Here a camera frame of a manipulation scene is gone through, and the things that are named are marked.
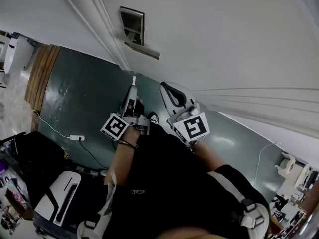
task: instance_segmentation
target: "wrist strap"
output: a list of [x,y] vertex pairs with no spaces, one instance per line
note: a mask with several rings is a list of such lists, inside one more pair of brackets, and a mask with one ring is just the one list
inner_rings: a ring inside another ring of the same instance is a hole
[[122,139],[119,139],[119,140],[118,140],[118,144],[127,145],[127,146],[129,146],[129,147],[132,147],[133,149],[137,149],[137,148],[138,148],[137,145],[133,146],[133,145],[131,145],[129,142],[124,141],[124,140],[122,140]]
[[193,142],[192,145],[187,146],[186,148],[190,149],[191,152],[195,153],[197,141]]

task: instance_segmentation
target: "door frame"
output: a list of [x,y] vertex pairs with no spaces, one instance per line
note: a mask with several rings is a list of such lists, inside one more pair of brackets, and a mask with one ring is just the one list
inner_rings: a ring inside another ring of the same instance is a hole
[[131,71],[102,0],[65,0],[118,66]]

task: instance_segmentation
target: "black strap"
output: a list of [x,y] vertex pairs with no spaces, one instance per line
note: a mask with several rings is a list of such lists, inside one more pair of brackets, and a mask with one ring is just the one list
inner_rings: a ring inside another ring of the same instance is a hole
[[49,200],[51,201],[51,203],[53,204],[53,207],[54,207],[53,213],[52,213],[51,218],[50,218],[50,221],[53,222],[55,215],[57,214],[57,212],[59,210],[59,205],[58,205],[58,202],[55,200],[54,195],[53,195],[52,191],[50,190],[50,188],[48,188],[45,193],[48,196]]
[[70,199],[71,199],[71,196],[73,194],[73,192],[75,191],[77,185],[76,184],[73,184],[68,192],[68,194],[66,195],[64,201],[63,201],[63,204],[62,204],[62,207],[61,207],[61,210],[59,211],[58,215],[56,216],[56,220],[61,222],[62,220],[62,217],[63,217],[63,214],[65,213],[66,211],[66,208],[70,202]]

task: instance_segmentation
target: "black cable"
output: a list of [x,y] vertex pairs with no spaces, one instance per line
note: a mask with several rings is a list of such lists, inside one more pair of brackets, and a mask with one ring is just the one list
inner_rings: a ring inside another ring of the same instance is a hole
[[109,170],[108,167],[105,167],[104,165],[101,165],[100,162],[93,156],[93,154],[92,154],[91,152],[89,152],[89,151],[82,145],[82,143],[81,143],[81,138],[79,138],[79,143],[80,143],[81,147],[82,147],[83,149],[85,149],[85,150],[95,159],[95,161],[96,161],[100,166],[104,167],[106,170]]

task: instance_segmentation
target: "shoulder strap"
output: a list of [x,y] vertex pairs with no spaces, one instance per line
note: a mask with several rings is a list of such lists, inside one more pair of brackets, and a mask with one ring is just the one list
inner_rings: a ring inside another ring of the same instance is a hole
[[244,206],[244,215],[238,217],[241,226],[254,229],[264,222],[264,217],[257,209],[256,204],[252,200],[245,198],[225,176],[214,171],[208,172],[208,174],[214,177],[225,190],[230,192]]
[[109,224],[112,216],[112,200],[116,190],[116,176],[115,172],[111,172],[111,183],[108,185],[108,194],[106,197],[106,203],[102,209],[97,213],[100,218],[97,223],[92,223],[89,226],[87,221],[83,221],[77,228],[77,238],[88,238],[88,239],[102,239],[104,231]]

